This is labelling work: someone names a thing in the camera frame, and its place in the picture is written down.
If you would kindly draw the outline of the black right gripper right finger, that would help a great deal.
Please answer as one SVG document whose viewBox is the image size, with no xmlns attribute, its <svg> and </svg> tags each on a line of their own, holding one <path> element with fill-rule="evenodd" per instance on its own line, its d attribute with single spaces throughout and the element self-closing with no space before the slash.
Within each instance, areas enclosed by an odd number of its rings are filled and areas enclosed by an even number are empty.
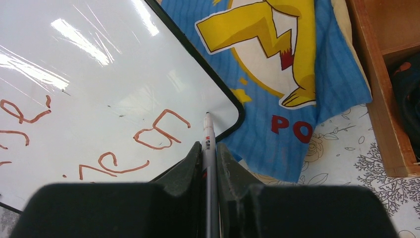
<svg viewBox="0 0 420 238">
<path fill-rule="evenodd" d="M 349 185 L 266 185 L 216 148 L 225 238 L 396 238 L 374 193 Z"/>
</svg>

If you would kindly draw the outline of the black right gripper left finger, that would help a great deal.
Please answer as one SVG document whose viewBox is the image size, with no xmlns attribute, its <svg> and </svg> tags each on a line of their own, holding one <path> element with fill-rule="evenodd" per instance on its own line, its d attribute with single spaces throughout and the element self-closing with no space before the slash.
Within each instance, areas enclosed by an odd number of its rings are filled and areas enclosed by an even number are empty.
<svg viewBox="0 0 420 238">
<path fill-rule="evenodd" d="M 195 238 L 202 146 L 152 182 L 56 183 L 39 189 L 13 238 Z"/>
</svg>

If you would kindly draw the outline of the white whiteboard marker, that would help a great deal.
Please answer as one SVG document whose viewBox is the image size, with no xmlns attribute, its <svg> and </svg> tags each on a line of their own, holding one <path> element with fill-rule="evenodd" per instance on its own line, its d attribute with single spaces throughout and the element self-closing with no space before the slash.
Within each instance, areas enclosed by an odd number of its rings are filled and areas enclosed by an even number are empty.
<svg viewBox="0 0 420 238">
<path fill-rule="evenodd" d="M 202 140 L 202 185 L 203 185 L 203 238 L 218 238 L 219 231 L 219 206 L 217 190 L 216 168 L 216 142 L 213 120 L 209 112 L 204 118 Z"/>
</svg>

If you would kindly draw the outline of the white whiteboard black frame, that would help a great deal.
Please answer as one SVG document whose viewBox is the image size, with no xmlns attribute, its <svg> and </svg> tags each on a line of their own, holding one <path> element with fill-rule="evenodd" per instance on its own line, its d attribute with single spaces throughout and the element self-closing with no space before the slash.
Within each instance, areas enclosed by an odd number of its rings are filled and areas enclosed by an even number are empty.
<svg viewBox="0 0 420 238">
<path fill-rule="evenodd" d="M 245 111 L 153 0 L 0 3 L 0 204 L 53 183 L 148 182 Z"/>
</svg>

